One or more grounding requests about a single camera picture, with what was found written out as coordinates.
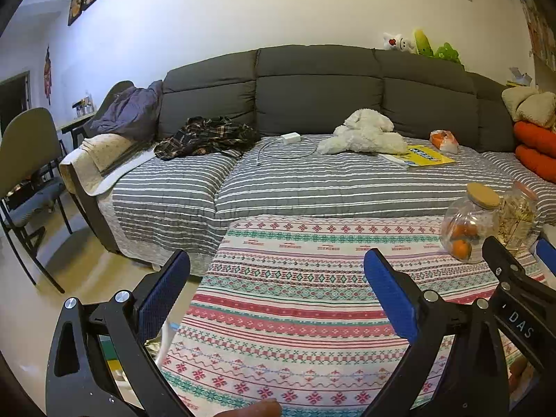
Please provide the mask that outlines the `person hand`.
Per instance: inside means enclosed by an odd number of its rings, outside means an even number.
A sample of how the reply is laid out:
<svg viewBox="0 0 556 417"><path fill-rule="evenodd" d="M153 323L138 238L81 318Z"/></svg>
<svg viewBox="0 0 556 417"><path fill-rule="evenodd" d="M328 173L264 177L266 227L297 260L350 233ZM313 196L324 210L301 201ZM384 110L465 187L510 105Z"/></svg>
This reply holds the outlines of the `person hand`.
<svg viewBox="0 0 556 417"><path fill-rule="evenodd" d="M215 417L281 417L282 407L276 399L265 399L241 409L220 412Z"/></svg>

